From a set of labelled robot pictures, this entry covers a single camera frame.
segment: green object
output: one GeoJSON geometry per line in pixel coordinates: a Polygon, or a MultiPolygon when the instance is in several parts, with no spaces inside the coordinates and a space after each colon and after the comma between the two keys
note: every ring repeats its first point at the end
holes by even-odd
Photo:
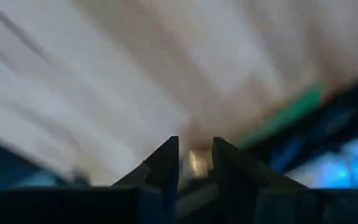
{"type": "Polygon", "coordinates": [[[318,108],[321,104],[321,95],[323,94],[323,90],[324,86],[322,84],[312,88],[289,107],[281,110],[278,114],[270,118],[266,123],[259,126],[255,130],[252,130],[252,132],[247,133],[240,140],[239,149],[244,150],[251,144],[274,135],[279,130],[298,121],[306,114],[318,108]]]}

